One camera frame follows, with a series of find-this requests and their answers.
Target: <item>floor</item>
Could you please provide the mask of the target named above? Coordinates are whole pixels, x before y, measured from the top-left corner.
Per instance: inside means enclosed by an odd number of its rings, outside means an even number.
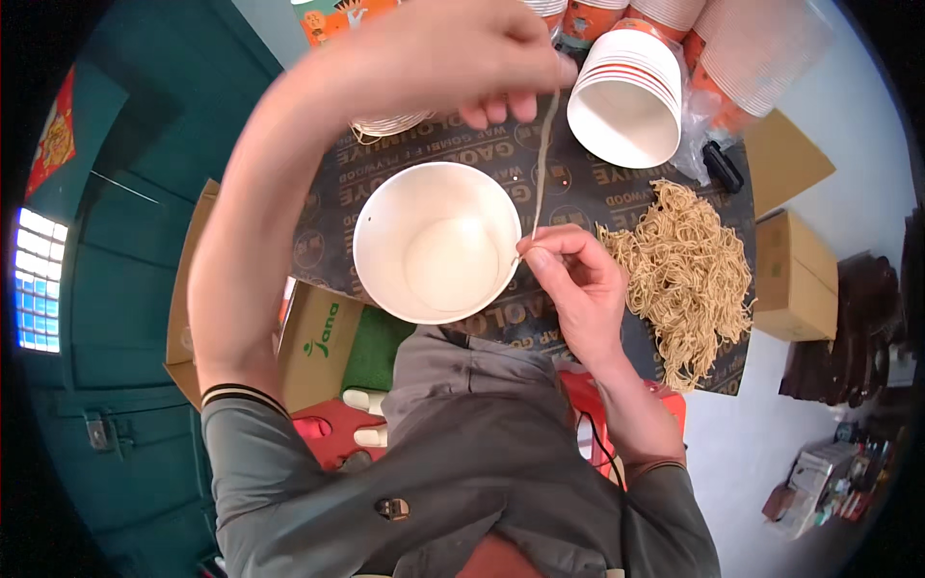
[[[284,67],[307,50],[289,2],[234,2]],[[870,250],[897,265],[903,219],[915,205],[906,137],[873,60],[845,17],[832,0],[816,5],[832,23],[835,44],[778,106],[836,172],[785,206],[839,258]],[[788,542],[760,513],[800,448],[830,438],[845,414],[777,395],[788,347],[755,331],[737,397],[695,392],[686,398],[688,466],[727,578],[832,575],[861,537],[855,526],[830,523]]]

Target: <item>black plywood table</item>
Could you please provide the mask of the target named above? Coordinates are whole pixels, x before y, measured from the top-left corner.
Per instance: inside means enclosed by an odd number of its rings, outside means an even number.
[[[545,111],[549,100],[540,101]],[[575,139],[565,116],[567,94],[553,125],[547,162],[547,191],[540,225],[575,223],[593,231],[595,222],[610,230],[633,228],[654,202],[649,182],[667,178],[694,184],[665,164],[634,170],[610,165],[588,153]],[[352,237],[360,209],[382,182],[407,166],[429,161],[452,161],[475,166],[489,174],[511,195],[524,234],[533,227],[536,210],[537,149],[540,120],[531,124],[509,121],[488,130],[472,130],[457,115],[427,121],[402,134],[363,146],[350,133],[325,155],[312,185],[294,236],[292,274],[313,285],[373,303],[353,268]],[[717,181],[697,194],[734,227],[745,243],[746,260],[755,274],[755,217],[745,149],[728,152],[746,177],[736,195]],[[748,301],[754,296],[754,282]],[[555,308],[536,279],[521,264],[513,281],[481,313],[452,328],[513,347],[541,351],[551,357],[571,357],[559,332]],[[644,378],[658,380],[663,372],[648,322],[629,312],[623,318],[623,347]],[[748,335],[736,345],[721,347],[711,376],[701,386],[727,395],[738,393],[745,368]]]

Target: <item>window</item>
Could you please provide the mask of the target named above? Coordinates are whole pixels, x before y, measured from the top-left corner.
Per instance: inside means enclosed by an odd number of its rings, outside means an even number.
[[[16,325],[19,346],[61,352],[58,300],[61,260],[68,228],[30,211],[19,210],[16,231]]]

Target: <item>gray sleeve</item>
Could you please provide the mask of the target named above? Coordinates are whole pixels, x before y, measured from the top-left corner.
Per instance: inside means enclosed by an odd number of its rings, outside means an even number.
[[[633,576],[714,578],[720,561],[687,470],[662,465],[626,492],[623,538]]]
[[[292,421],[257,401],[214,400],[202,421],[218,544],[232,575],[249,575],[261,526],[276,506],[320,487],[327,476]]]

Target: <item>green mat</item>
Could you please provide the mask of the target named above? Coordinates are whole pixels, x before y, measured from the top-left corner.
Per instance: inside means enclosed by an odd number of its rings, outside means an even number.
[[[410,336],[415,325],[402,321],[376,307],[366,306],[353,340],[340,391],[349,387],[392,389],[392,368],[399,345]]]

